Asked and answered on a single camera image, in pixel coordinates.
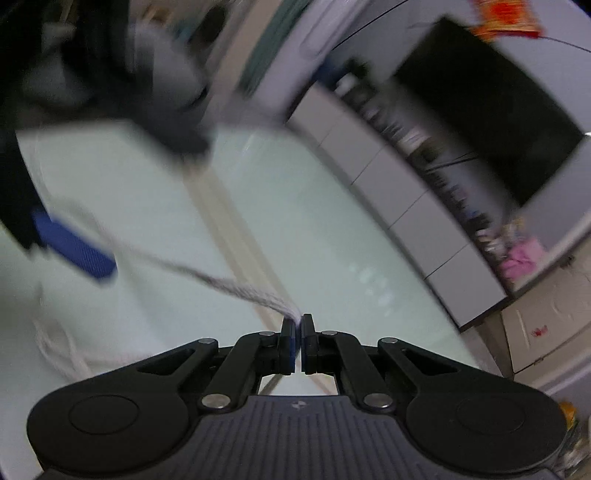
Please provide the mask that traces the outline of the white shoelace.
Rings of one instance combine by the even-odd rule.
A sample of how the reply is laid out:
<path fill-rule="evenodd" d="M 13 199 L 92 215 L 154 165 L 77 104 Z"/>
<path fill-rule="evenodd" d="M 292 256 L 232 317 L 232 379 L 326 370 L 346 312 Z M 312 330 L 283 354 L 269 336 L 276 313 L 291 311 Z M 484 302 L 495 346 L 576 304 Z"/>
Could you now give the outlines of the white shoelace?
<path fill-rule="evenodd" d="M 294 306 L 293 303 L 276 295 L 276 293 L 259 289 L 256 286 L 235 279 L 211 276 L 190 266 L 159 258 L 116 239 L 81 205 L 60 198 L 54 198 L 50 203 L 54 212 L 47 213 L 52 219 L 62 222 L 98 249 L 112 255 L 115 262 L 118 254 L 132 255 L 163 270 L 190 276 L 223 294 L 270 308 L 290 320 L 290 323 L 295 327 L 301 325 L 300 309 Z M 113 359 L 83 352 L 77 348 L 73 336 L 58 323 L 47 323 L 41 319 L 38 313 L 34 315 L 32 322 L 35 328 L 35 342 L 41 355 L 49 365 L 72 381 L 90 377 L 92 375 L 90 369 L 92 364 L 118 367 L 127 361 L 135 361 L 139 358 L 137 355 L 127 355 L 119 359 Z"/>

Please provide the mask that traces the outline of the white interior door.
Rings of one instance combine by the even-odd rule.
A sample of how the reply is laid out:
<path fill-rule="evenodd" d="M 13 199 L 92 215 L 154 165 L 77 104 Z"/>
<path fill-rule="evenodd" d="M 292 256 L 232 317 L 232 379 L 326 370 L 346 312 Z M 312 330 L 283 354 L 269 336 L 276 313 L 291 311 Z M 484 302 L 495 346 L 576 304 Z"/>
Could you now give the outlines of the white interior door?
<path fill-rule="evenodd" d="M 590 324 L 590 264 L 559 268 L 501 312 L 518 373 Z"/>

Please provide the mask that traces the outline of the teal curtain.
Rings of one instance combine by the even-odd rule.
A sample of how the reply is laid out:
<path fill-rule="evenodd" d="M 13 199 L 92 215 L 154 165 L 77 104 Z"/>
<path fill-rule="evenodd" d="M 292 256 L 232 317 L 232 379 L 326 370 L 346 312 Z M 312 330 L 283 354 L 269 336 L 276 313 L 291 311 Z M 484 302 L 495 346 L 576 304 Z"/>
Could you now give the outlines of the teal curtain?
<path fill-rule="evenodd" d="M 308 8 L 308 0 L 284 0 L 280 3 L 269 25 L 263 31 L 253 48 L 242 71 L 238 87 L 246 97 L 252 97 L 262 82 L 277 52 L 297 24 L 298 19 Z"/>

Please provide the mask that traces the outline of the white TV cabinet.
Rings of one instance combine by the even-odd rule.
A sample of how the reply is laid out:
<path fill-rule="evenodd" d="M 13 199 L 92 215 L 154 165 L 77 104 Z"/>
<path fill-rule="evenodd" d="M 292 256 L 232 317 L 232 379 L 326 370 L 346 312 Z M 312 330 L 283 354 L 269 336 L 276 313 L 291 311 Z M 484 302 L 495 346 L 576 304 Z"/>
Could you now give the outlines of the white TV cabinet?
<path fill-rule="evenodd" d="M 288 119 L 400 245 L 457 327 L 509 298 L 484 254 L 428 184 L 394 148 L 320 84 Z"/>

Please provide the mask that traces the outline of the white standing air conditioner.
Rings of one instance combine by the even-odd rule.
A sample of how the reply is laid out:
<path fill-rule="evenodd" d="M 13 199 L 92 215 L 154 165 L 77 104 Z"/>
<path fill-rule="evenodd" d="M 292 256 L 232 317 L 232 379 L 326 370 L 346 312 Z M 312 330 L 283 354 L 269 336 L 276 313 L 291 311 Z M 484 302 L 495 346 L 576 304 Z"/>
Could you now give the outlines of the white standing air conditioner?
<path fill-rule="evenodd" d="M 273 119 L 286 118 L 329 51 L 368 4 L 368 0 L 311 2 L 254 91 L 256 106 Z"/>

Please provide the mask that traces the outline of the red Chinese knot decoration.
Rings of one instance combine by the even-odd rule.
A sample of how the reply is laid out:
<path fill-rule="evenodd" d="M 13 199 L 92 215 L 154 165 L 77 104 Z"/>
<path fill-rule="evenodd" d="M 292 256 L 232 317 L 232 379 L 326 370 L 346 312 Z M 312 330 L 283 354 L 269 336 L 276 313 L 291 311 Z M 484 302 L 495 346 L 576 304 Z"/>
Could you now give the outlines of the red Chinese knot decoration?
<path fill-rule="evenodd" d="M 499 36 L 538 39 L 543 28 L 528 1 L 476 0 L 473 1 L 480 23 L 469 30 L 484 41 Z"/>

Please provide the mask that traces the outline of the black wall television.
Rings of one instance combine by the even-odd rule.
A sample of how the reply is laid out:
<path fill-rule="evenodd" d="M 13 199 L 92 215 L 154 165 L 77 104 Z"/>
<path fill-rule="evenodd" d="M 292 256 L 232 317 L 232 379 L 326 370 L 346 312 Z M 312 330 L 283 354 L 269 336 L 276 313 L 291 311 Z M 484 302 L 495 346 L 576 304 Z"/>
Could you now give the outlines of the black wall television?
<path fill-rule="evenodd" d="M 394 79 L 487 165 L 519 205 L 583 139 L 536 81 L 449 17 L 435 23 Z"/>

